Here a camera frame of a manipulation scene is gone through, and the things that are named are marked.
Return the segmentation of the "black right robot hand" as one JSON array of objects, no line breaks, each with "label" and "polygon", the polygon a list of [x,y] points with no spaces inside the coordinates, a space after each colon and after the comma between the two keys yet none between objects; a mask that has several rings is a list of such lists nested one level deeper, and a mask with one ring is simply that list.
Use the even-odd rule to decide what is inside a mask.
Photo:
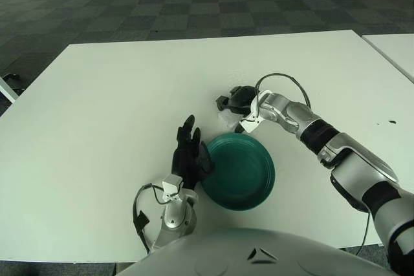
[{"label": "black right robot hand", "polygon": [[239,122],[251,113],[250,106],[255,96],[255,87],[237,86],[230,90],[229,96],[219,96],[216,99],[219,116],[234,133],[245,131]]}]

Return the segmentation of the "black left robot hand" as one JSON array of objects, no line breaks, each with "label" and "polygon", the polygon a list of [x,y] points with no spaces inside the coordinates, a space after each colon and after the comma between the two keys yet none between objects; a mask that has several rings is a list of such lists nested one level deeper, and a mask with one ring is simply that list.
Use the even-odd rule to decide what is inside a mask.
[{"label": "black left robot hand", "polygon": [[215,167],[201,130],[193,130],[195,116],[190,115],[177,130],[177,148],[173,153],[171,173],[180,176],[183,188],[194,190],[198,182],[206,180]]}]

